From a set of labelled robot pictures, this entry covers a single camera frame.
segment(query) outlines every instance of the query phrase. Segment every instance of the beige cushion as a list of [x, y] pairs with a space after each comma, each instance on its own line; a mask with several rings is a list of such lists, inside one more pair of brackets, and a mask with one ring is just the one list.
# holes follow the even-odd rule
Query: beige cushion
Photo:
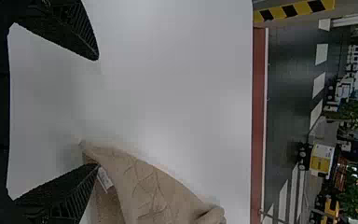
[[226, 223], [223, 208], [203, 203], [156, 167], [113, 147], [80, 145], [112, 179], [126, 224]]

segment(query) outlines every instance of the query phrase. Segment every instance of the street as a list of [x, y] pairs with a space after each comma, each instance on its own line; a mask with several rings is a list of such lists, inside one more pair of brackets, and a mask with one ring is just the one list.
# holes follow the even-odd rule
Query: street
[[[313, 22], [268, 31], [264, 212], [290, 224], [307, 223], [307, 207], [322, 185], [298, 171], [296, 147], [322, 113], [324, 86], [345, 73], [348, 29], [328, 32]], [[263, 222], [278, 223], [267, 217]]]

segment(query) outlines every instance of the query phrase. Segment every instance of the crosswalk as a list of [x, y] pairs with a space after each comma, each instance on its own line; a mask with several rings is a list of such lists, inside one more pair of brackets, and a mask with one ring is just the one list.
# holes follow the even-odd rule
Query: crosswalk
[[[328, 44], [318, 44], [316, 46], [315, 65], [327, 61]], [[317, 76], [313, 81], [312, 100], [324, 89], [325, 72]], [[310, 130], [321, 116], [323, 110], [323, 99], [310, 112]], [[279, 220], [285, 221], [289, 224], [297, 224], [301, 219], [303, 212], [303, 198], [304, 198], [304, 183], [306, 173], [298, 170], [298, 164], [292, 171], [290, 179], [284, 183], [279, 201], [274, 203], [269, 209], [268, 214], [276, 217]], [[271, 217], [263, 217], [263, 224], [276, 224]]]
[[[277, 217], [278, 219], [286, 221], [289, 224], [295, 224], [298, 222], [302, 212], [304, 179], [305, 172], [299, 172], [298, 166], [296, 165], [292, 171], [291, 179], [288, 179], [284, 183], [280, 191], [279, 201], [274, 203], [268, 209], [268, 214], [270, 216]], [[271, 217], [263, 218], [263, 224], [273, 223], [276, 222]]]

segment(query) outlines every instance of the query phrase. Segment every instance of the asphalt road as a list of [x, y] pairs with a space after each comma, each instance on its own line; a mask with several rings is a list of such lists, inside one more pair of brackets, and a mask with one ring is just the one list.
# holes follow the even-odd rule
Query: asphalt road
[[[348, 29], [335, 28], [326, 32], [318, 29], [317, 22], [269, 29], [264, 208], [267, 212], [274, 204], [273, 214], [276, 217], [282, 210], [278, 205], [286, 182], [287, 218], [290, 211], [294, 213], [290, 216], [298, 217], [301, 209], [297, 211], [294, 208], [306, 201], [299, 194], [307, 193], [304, 186], [312, 186], [307, 182], [308, 175], [294, 172], [296, 146], [298, 142], [307, 140], [310, 112], [325, 98], [324, 91], [312, 98], [314, 79], [325, 72], [325, 85], [328, 85], [335, 76], [345, 73], [343, 63], [346, 53], [342, 55], [341, 51], [347, 52], [348, 36], [344, 34], [349, 33]], [[325, 43], [329, 44], [327, 61], [315, 65], [316, 46]], [[312, 178], [309, 180], [310, 183], [315, 182]], [[290, 194], [295, 194], [296, 199], [291, 200], [293, 196]]]

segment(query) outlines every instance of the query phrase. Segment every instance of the green tree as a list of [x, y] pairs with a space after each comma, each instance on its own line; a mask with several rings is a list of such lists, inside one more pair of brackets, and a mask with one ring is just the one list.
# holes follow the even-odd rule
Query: green tree
[[351, 124], [351, 131], [358, 130], [358, 101], [350, 100], [338, 112], [325, 112], [328, 119], [345, 120]]
[[358, 218], [358, 186], [356, 184], [348, 185], [345, 191], [338, 195], [338, 201], [345, 216]]

